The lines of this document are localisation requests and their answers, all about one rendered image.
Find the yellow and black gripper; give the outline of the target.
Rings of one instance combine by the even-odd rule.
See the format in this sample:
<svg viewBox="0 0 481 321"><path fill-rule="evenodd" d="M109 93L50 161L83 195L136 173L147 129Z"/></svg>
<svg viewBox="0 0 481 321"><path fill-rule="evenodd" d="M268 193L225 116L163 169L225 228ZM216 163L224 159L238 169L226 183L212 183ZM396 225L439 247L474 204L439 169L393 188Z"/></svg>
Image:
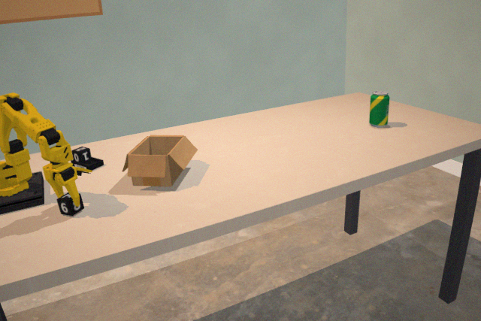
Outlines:
<svg viewBox="0 0 481 321"><path fill-rule="evenodd" d="M53 165L52 163L45 165L43 166L43 171L45 179L52 186L58 198L64 195L62 188L62 186L64 186L68 190L74 204L77 207L80 206L80 196L77 191L75 180L77 179L77 176L81 176L82 173L88 174L89 172L92 172L91 170L73 167L72 163L65 164L63 162L58 165Z"/></svg>

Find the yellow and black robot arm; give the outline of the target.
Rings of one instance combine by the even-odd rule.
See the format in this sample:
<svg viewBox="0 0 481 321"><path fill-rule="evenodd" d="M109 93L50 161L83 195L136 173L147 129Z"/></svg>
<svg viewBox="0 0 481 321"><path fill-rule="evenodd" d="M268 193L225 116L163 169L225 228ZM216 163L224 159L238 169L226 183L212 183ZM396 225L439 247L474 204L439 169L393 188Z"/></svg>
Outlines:
<svg viewBox="0 0 481 321"><path fill-rule="evenodd" d="M27 115L20 112L22 109ZM17 139L9 141L12 128ZM27 135L39 143L42 159L53 165L68 164L73 159L71 146L62 132L56 131L56 126L44 119L32 103L14 92L0 95L0 148L6 161L0 162L0 196L11 196L29 188L30 155L29 150L23 148L27 145ZM56 146L49 148L55 143Z"/></svg>

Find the green drink can with yellow stripes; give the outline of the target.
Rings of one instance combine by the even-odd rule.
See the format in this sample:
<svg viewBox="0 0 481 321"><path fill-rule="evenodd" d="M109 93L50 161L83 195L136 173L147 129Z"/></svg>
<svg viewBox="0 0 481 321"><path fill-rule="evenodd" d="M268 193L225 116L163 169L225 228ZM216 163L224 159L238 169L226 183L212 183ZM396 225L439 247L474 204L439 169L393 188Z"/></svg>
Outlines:
<svg viewBox="0 0 481 321"><path fill-rule="evenodd" d="M371 96L369 123L374 127L388 124L389 96L385 91L374 91Z"/></svg>

